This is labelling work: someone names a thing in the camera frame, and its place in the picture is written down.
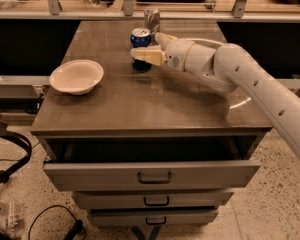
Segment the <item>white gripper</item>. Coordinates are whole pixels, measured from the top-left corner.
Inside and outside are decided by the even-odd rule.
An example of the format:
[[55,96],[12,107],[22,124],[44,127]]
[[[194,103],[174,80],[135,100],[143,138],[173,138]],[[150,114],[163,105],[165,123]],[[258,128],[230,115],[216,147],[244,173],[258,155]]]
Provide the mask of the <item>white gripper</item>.
[[161,32],[155,34],[155,41],[162,49],[166,48],[166,53],[161,49],[140,47],[133,48],[131,50],[131,56],[134,59],[145,61],[156,66],[160,66],[167,61],[167,65],[170,68],[178,72],[183,72],[185,70],[187,54],[195,42],[186,39],[176,39],[175,36]]

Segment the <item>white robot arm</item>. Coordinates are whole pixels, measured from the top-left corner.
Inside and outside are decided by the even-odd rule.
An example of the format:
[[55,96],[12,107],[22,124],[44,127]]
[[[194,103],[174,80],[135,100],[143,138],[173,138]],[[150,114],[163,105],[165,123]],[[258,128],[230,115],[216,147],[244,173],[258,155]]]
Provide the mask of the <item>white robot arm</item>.
[[208,39],[155,35],[154,46],[133,48],[131,56],[152,65],[195,75],[217,92],[241,88],[300,160],[300,98],[268,74],[242,47]]

